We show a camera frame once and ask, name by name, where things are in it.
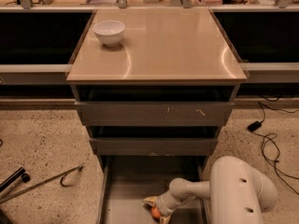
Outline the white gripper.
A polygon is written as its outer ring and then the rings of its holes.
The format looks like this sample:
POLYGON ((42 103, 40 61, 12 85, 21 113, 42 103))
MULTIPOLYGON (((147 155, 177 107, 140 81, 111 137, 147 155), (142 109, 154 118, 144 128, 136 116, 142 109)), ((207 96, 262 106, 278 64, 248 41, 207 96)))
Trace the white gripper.
POLYGON ((157 196, 150 196, 143 200, 143 203, 149 205, 150 207, 155 207, 158 209, 161 217, 159 218, 160 224, 168 224, 171 215, 174 211, 183 204, 180 198, 174 197, 170 191, 157 196))

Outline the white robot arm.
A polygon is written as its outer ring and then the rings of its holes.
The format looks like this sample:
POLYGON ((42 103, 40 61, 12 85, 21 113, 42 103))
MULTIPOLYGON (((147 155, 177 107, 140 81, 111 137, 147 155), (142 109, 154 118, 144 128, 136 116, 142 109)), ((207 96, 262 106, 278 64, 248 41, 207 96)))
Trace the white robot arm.
POLYGON ((195 198, 210 200, 211 224, 263 224, 262 213, 275 207, 278 191, 257 169, 225 156, 214 162, 208 181, 175 178, 167 192, 143 202, 160 224, 168 224, 180 206, 195 198))

